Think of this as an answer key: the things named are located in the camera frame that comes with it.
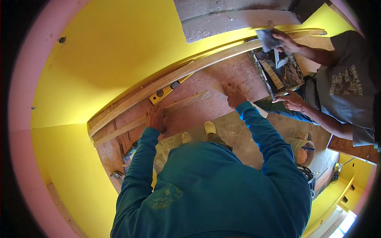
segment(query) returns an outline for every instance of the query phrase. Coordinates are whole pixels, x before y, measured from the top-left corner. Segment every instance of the gray t-shirt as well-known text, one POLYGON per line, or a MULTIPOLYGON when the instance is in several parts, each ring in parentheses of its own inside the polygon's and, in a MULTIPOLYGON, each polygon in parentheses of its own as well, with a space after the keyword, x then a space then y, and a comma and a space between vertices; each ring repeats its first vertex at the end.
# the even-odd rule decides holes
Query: gray t-shirt
POLYGON ((376 88, 369 77, 370 49, 355 31, 331 37, 339 62, 321 66, 316 87, 321 111, 353 125, 353 146, 374 144, 373 100, 376 88))

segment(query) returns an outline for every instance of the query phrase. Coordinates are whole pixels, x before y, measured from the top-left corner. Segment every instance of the hand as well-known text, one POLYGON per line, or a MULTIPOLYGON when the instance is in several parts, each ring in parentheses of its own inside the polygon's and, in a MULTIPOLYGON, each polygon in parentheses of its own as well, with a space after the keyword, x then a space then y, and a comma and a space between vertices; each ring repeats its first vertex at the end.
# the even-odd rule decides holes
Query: hand
POLYGON ((160 133, 165 131, 165 117, 163 107, 153 106, 146 112, 146 127, 158 130, 160 133))
POLYGON ((288 95, 278 97, 272 103, 283 101, 283 104, 288 110, 301 113, 310 107, 310 105, 296 92, 291 90, 286 90, 286 92, 288 92, 288 95))
POLYGON ((243 95, 242 90, 235 83, 222 83, 225 89, 225 95, 228 96, 227 102, 229 106, 236 109, 241 103, 246 102, 247 99, 243 95))
MULTIPOLYGON (((300 45, 296 43, 291 37, 289 37, 286 33, 283 31, 273 29, 272 30, 273 34, 272 36, 276 39, 280 39, 283 41, 282 47, 291 53, 298 53, 300 50, 300 45)), ((279 52, 283 52, 283 49, 281 47, 277 48, 279 52)))

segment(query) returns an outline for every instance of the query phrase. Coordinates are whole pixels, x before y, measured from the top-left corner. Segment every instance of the sleeve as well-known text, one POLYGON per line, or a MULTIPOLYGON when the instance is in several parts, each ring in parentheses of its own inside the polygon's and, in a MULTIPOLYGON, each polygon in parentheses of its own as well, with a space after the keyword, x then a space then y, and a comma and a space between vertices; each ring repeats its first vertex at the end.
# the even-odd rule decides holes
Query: sleeve
POLYGON ((117 236, 122 222, 131 226, 135 224, 133 220, 142 202, 152 193, 152 169, 159 135, 158 130, 147 127, 139 140, 138 149, 124 177, 117 199, 111 237, 117 236))
POLYGON ((340 60, 337 66, 350 66, 369 56, 367 40, 354 30, 331 37, 331 42, 340 60))
POLYGON ((373 130, 352 125, 353 146, 374 145, 373 130))
POLYGON ((263 118, 250 102, 237 107, 240 118, 249 128, 253 140, 263 154, 262 172, 266 176, 306 182, 304 175, 294 163, 294 154, 290 144, 286 143, 270 122, 263 118))

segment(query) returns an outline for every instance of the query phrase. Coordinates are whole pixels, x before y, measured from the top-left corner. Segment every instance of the teal sweatshirt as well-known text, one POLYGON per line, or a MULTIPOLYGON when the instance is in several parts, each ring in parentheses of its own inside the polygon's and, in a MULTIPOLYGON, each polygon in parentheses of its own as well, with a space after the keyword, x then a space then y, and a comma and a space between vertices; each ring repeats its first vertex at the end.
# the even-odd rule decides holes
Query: teal sweatshirt
POLYGON ((311 212, 292 148, 250 102, 237 107, 263 154, 262 171, 212 142, 172 149, 152 192, 159 132, 146 128, 122 183, 110 236, 301 237, 311 212))

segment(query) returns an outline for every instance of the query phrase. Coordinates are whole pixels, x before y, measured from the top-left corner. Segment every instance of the person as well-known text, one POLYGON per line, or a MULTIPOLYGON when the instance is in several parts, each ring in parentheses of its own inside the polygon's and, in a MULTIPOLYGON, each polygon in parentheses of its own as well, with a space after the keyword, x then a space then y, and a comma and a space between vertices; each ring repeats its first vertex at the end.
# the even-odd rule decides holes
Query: person
POLYGON ((300 45, 287 34, 273 31, 283 49, 321 64, 317 73, 305 76, 305 84, 274 101, 256 105, 300 121, 320 125, 333 135, 353 141, 353 146, 374 144, 373 100, 380 89, 375 61, 367 41, 352 30, 331 37, 333 51, 300 45))
POLYGON ((112 238, 301 237, 312 201, 291 146, 236 85, 224 87, 263 154, 262 171, 243 165, 207 122, 211 141, 172 149, 152 192, 155 146, 165 128, 163 109, 154 107, 122 182, 112 238))

